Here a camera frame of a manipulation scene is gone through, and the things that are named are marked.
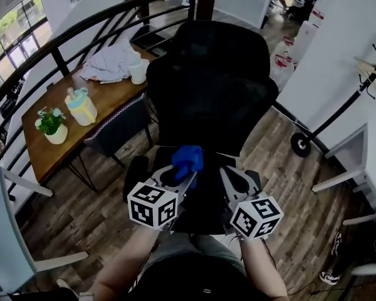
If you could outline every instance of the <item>coat rack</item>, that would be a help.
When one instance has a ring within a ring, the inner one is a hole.
[[[309,134],[308,136],[302,133],[295,133],[291,137],[291,147],[294,150],[295,154],[300,157],[307,157],[311,152],[311,145],[310,142],[317,137],[321,132],[323,132],[332,122],[334,122],[342,113],[344,113],[355,101],[361,96],[361,93],[366,89],[367,93],[369,86],[373,83],[376,79],[376,74],[372,73],[369,77],[359,86],[359,89],[323,124],[319,126],[313,133]]]

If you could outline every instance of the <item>sneaker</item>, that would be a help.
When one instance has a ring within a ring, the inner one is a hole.
[[[342,242],[343,242],[342,234],[341,234],[341,232],[338,232],[336,234],[335,239],[334,239],[334,244],[333,244],[333,248],[332,248],[332,255],[333,256],[338,256],[338,249],[339,249]]]
[[[319,279],[323,282],[329,284],[329,285],[335,285],[339,281],[340,277],[333,277],[327,272],[320,272],[319,273]]]

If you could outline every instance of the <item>white flower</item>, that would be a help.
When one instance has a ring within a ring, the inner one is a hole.
[[[61,112],[60,109],[55,108],[55,109],[53,110],[53,116],[54,116],[54,117],[63,116],[63,113]]]
[[[42,117],[42,115],[44,114],[44,110],[46,109],[46,106],[44,106],[41,110],[38,111],[38,115],[40,117]]]
[[[36,129],[39,129],[39,127],[40,127],[41,124],[42,124],[42,120],[41,119],[36,119],[36,122],[35,122]]]

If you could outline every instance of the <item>white cloth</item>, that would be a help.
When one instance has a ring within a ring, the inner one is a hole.
[[[127,39],[104,47],[83,65],[79,74],[85,80],[98,80],[101,83],[119,82],[130,76],[128,65],[131,51],[133,48]]]

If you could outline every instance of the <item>potted plant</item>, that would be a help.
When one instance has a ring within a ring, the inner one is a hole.
[[[48,112],[45,109],[46,107],[38,112],[40,118],[35,122],[36,129],[44,132],[44,136],[52,144],[64,143],[68,133],[67,127],[63,124],[64,114],[58,108],[51,108]]]

